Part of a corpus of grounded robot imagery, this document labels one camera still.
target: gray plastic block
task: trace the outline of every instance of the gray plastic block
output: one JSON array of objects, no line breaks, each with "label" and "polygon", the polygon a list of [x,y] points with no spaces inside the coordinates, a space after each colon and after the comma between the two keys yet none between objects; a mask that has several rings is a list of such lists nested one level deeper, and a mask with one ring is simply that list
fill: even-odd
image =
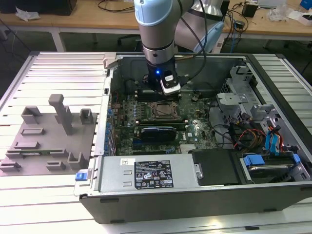
[{"label": "gray plastic block", "polygon": [[[67,114],[67,116],[69,117],[70,121],[72,122],[72,121],[73,121],[73,115],[72,115],[72,113],[70,112],[70,109],[69,109],[68,106],[65,106],[65,111],[66,111],[66,114]],[[55,119],[57,120],[57,123],[58,123],[58,124],[62,124],[61,121],[60,121],[60,119],[59,119],[59,117],[58,117],[58,115],[55,115]]]},{"label": "gray plastic block", "polygon": [[76,159],[72,152],[69,153],[67,163],[72,170],[80,170],[86,166],[86,160],[83,157],[83,154],[80,152],[78,159]]},{"label": "gray plastic block", "polygon": [[21,131],[23,136],[34,136],[34,135],[43,135],[44,129],[43,128],[26,128]]},{"label": "gray plastic block", "polygon": [[68,157],[68,152],[66,151],[66,149],[60,149],[60,152],[51,152],[50,155],[52,157]]},{"label": "gray plastic block", "polygon": [[93,124],[91,109],[81,109],[79,116],[81,119],[81,124]]},{"label": "gray plastic block", "polygon": [[58,121],[62,124],[66,134],[71,135],[73,133],[71,113],[70,111],[66,111],[63,100],[64,96],[62,94],[51,94],[49,104],[54,107],[58,115]]},{"label": "gray plastic block", "polygon": [[8,150],[5,154],[9,159],[23,158],[21,153],[16,153],[13,150]]},{"label": "gray plastic block", "polygon": [[24,111],[21,113],[21,117],[26,124],[38,124],[36,117],[41,116],[37,106],[26,106]]},{"label": "gray plastic block", "polygon": [[28,149],[38,149],[40,144],[37,141],[33,142],[16,142],[14,148],[21,149],[21,150],[28,150]]},{"label": "gray plastic block", "polygon": [[19,172],[21,166],[17,162],[3,162],[0,165],[0,170],[3,172]]},{"label": "gray plastic block", "polygon": [[[97,114],[92,113],[92,115],[93,119],[96,120]],[[11,162],[11,160],[16,161],[22,167],[22,170],[19,172],[0,171],[0,176],[74,174],[78,170],[72,169],[67,162],[69,152],[72,152],[76,158],[82,152],[82,161],[86,162],[82,169],[87,168],[96,121],[93,124],[82,125],[79,113],[73,113],[71,116],[73,134],[70,136],[64,132],[63,126],[56,122],[55,114],[42,114],[36,117],[38,124],[26,124],[24,122],[12,146],[6,153],[7,157],[3,160],[5,163]],[[27,136],[20,134],[22,130],[32,128],[43,128],[44,134]],[[38,142],[39,147],[37,149],[15,149],[16,142],[26,144],[28,142]],[[48,170],[46,167],[47,161],[54,160],[62,161],[66,166],[65,170]]]},{"label": "gray plastic block", "polygon": [[66,166],[62,161],[47,161],[46,168],[49,171],[65,170]]}]

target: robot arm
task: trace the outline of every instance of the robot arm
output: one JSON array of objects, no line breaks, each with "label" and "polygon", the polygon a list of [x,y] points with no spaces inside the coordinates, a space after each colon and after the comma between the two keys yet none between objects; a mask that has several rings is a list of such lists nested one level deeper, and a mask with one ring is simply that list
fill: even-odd
[{"label": "robot arm", "polygon": [[[175,68],[176,28],[185,12],[198,7],[198,0],[134,0],[134,3],[149,71],[143,81],[164,95],[178,92],[181,86]],[[181,37],[190,34],[187,30],[179,32]]]}]

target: black floor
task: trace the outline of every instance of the black floor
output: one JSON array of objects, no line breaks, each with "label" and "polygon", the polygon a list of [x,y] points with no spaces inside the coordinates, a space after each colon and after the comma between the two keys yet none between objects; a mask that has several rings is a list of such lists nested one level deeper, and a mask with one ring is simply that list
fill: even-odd
[{"label": "black floor", "polygon": [[[33,51],[56,51],[50,33],[42,32],[18,32],[18,36]],[[122,35],[98,34],[98,44],[93,43],[92,35],[86,33],[63,33],[67,51],[120,51],[131,52],[136,47],[136,39],[131,38],[117,45],[117,39]],[[306,64],[312,59],[311,49],[307,48],[307,41],[291,41],[289,47],[284,47],[284,41],[274,40],[268,49],[263,48],[264,40],[242,39],[234,47],[233,53],[251,54],[283,54],[288,61],[301,72]],[[229,53],[231,43],[224,45],[222,53]],[[15,75],[23,64],[23,58],[27,58],[28,51],[14,35],[10,33],[8,40],[0,45],[0,97],[4,94]],[[303,74],[304,78],[312,83],[312,64]]]}]

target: metal bracket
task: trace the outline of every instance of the metal bracket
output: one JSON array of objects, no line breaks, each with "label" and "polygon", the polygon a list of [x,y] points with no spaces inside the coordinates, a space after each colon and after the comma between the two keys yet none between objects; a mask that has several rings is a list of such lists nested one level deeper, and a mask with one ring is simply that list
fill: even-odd
[{"label": "metal bracket", "polygon": [[110,69],[116,66],[117,63],[118,63],[118,58],[117,58],[116,53],[114,52],[105,53],[104,59],[103,59],[104,69]]},{"label": "metal bracket", "polygon": [[221,105],[239,105],[247,103],[248,100],[244,94],[221,93],[217,95],[218,101]]},{"label": "metal bracket", "polygon": [[203,171],[201,169],[200,164],[194,164],[194,168],[195,168],[195,173],[196,173],[197,179],[202,179],[204,177],[204,175],[203,175]]},{"label": "metal bracket", "polygon": [[230,71],[231,77],[234,81],[247,81],[253,77],[253,73],[247,66],[236,66]]},{"label": "metal bracket", "polygon": [[250,112],[254,120],[263,120],[273,109],[273,105],[254,105]]}]

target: metal slotted surface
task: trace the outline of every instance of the metal slotted surface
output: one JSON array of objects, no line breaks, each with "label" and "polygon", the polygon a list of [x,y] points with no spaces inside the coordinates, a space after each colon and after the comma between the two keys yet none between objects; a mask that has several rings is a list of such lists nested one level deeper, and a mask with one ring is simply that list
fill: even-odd
[{"label": "metal slotted surface", "polygon": [[[312,133],[312,90],[310,86],[306,85],[304,78],[287,60],[278,58],[276,55],[255,55],[255,58],[309,132]],[[260,83],[257,89],[266,103],[271,104],[270,98]]]},{"label": "metal slotted surface", "polygon": [[[68,58],[67,61],[90,59],[99,62],[103,56],[104,53],[41,53],[38,58],[33,58],[33,60],[41,59],[43,62],[48,62],[53,59]],[[96,64],[73,65],[66,61],[65,63],[67,64],[63,64],[63,69],[65,66],[73,66],[75,69],[82,66],[96,69],[98,66]],[[27,98],[29,100],[35,98],[37,104],[42,104],[39,106],[41,112],[54,113],[54,109],[50,108],[45,100],[50,94],[60,92],[65,97],[64,101],[68,98],[67,104],[72,112],[78,111],[82,107],[91,108],[93,112],[100,112],[101,103],[98,104],[97,98],[101,97],[103,93],[104,77],[101,74],[95,75],[88,70],[89,76],[79,73],[66,76],[57,73],[50,75],[51,73],[49,73],[43,76],[38,73],[34,74],[35,72],[32,70],[30,76],[29,69],[33,66],[34,64],[31,63],[29,67],[24,68],[25,73],[21,73],[20,81],[0,111],[0,144],[4,144],[4,142],[7,145],[11,144],[10,138],[20,128],[21,118],[19,115],[24,109],[24,104],[19,103],[19,98],[25,104],[27,104]],[[58,73],[63,71],[55,65],[45,64],[44,66],[47,69],[56,69]],[[43,68],[42,72],[47,73],[47,70],[44,70],[46,68]],[[0,147],[0,156],[5,154],[6,149]],[[301,234],[309,233],[312,230],[311,198],[281,212],[101,225],[94,221],[89,212],[80,204],[78,197],[73,195],[74,184],[75,175],[0,177],[0,233],[89,233],[92,230],[93,233],[103,234],[253,234],[255,232],[257,234]],[[249,231],[246,230],[246,226],[258,227],[260,230]]]},{"label": "metal slotted surface", "polygon": [[104,53],[40,53],[32,58],[0,111],[0,160],[23,123],[20,115],[25,106],[55,113],[48,99],[51,94],[63,94],[63,103],[72,113],[90,108],[99,114],[105,80],[103,59]]}]

